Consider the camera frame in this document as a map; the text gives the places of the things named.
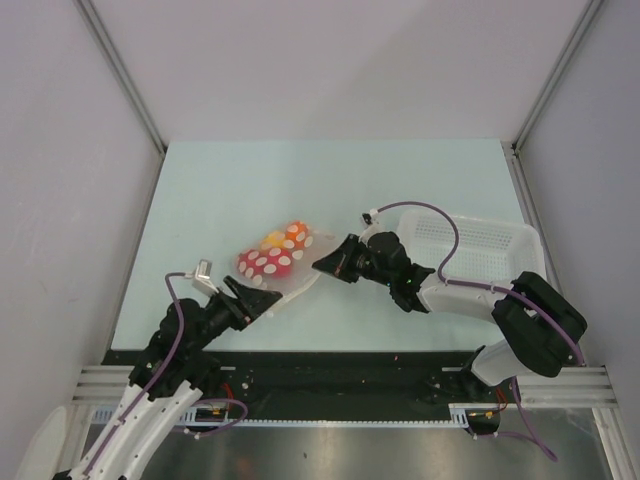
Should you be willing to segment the clear polka dot zip bag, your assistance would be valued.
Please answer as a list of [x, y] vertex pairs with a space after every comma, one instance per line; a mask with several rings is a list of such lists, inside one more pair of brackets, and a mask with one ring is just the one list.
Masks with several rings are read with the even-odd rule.
[[333, 233], [307, 222], [281, 223], [235, 256], [233, 275], [249, 287], [280, 292], [277, 310], [312, 287], [320, 276], [312, 264], [337, 246]]

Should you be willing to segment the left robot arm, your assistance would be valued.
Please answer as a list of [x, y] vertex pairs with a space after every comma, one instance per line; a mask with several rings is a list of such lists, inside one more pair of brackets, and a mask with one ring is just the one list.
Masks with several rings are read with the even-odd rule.
[[58, 479], [138, 479], [180, 417], [221, 387], [221, 363], [205, 347], [226, 330], [242, 331], [274, 307], [278, 291], [232, 277], [206, 305], [171, 291], [166, 315], [141, 352], [118, 406], [98, 439]]

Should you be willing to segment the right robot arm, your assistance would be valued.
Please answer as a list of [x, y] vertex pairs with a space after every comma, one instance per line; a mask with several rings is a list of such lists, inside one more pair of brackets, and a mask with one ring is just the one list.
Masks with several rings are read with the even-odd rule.
[[405, 312], [452, 313], [495, 324], [502, 340], [480, 347], [462, 369], [462, 391], [473, 401], [486, 400], [498, 384], [523, 373], [554, 378], [584, 361], [578, 350], [587, 329], [584, 316], [535, 272], [488, 284], [446, 279], [413, 262], [392, 232], [367, 240], [350, 234], [312, 267], [346, 283], [364, 278], [383, 285]]

